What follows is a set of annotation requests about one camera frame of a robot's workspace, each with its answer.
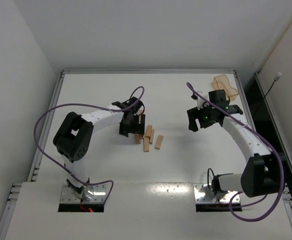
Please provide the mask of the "plain wood block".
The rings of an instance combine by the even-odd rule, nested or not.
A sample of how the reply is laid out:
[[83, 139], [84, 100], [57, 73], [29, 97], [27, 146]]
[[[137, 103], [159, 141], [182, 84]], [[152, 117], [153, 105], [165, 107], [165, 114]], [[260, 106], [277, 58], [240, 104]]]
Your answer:
[[134, 141], [135, 141], [135, 144], [136, 144], [136, 145], [141, 144], [141, 137], [140, 137], [139, 134], [135, 134], [135, 135], [134, 135]]

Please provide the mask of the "translucent orange plastic container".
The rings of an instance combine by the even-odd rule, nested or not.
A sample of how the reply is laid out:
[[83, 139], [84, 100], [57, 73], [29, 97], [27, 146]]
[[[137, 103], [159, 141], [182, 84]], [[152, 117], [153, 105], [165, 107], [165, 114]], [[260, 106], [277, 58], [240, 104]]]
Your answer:
[[230, 85], [229, 78], [225, 74], [215, 76], [211, 85], [214, 90], [224, 90], [231, 102], [239, 95], [238, 90]]

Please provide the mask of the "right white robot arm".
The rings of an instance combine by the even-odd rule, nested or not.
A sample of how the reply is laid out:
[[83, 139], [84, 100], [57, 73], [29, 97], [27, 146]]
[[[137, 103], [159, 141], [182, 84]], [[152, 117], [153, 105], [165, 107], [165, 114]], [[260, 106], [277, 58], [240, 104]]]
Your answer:
[[258, 197], [274, 194], [284, 186], [284, 167], [280, 156], [265, 144], [259, 135], [248, 126], [241, 108], [231, 105], [224, 90], [192, 94], [197, 106], [187, 110], [188, 129], [197, 132], [219, 124], [241, 150], [246, 166], [242, 173], [223, 173], [213, 176], [211, 191], [220, 194], [227, 191], [245, 193]]

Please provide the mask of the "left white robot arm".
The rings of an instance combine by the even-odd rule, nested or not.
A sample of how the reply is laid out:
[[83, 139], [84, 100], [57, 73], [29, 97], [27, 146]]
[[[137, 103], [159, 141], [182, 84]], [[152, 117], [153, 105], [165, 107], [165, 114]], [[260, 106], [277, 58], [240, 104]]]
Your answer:
[[124, 102], [113, 102], [105, 110], [85, 114], [70, 112], [66, 115], [53, 138], [57, 152], [62, 155], [64, 167], [70, 171], [66, 180], [68, 187], [77, 195], [90, 182], [85, 170], [84, 156], [89, 150], [94, 133], [106, 127], [119, 124], [119, 134], [145, 133], [145, 114], [139, 113], [145, 106], [141, 100], [131, 97]]

